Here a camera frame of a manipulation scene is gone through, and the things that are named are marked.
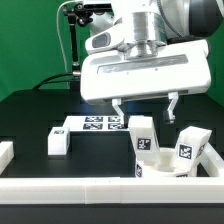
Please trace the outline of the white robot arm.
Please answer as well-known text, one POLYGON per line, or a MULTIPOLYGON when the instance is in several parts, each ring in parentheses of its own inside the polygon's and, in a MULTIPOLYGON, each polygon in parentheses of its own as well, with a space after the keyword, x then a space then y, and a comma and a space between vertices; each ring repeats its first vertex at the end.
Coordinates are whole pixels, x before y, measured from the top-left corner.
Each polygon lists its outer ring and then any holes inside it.
POLYGON ((124 121, 123 102, 166 97, 165 119, 172 123, 181 95, 210 86, 206 38, 224 21, 224 0, 85 0, 84 6, 98 11, 105 3, 114 15, 93 16, 82 98, 110 102, 124 121))

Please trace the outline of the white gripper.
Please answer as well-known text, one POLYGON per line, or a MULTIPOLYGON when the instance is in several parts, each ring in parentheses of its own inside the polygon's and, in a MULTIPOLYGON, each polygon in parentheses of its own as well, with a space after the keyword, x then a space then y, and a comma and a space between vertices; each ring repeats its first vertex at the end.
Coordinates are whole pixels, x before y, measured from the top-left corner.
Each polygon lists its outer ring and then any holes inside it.
POLYGON ((203 93, 211 84, 210 49, 204 39, 162 46, 155 56, 131 60, 115 48, 116 40, 104 32, 86 41, 88 57, 82 65, 80 92, 90 104, 112 101, 123 128, 127 121, 122 101, 168 96, 163 116, 167 124, 173 124, 179 94, 203 93))

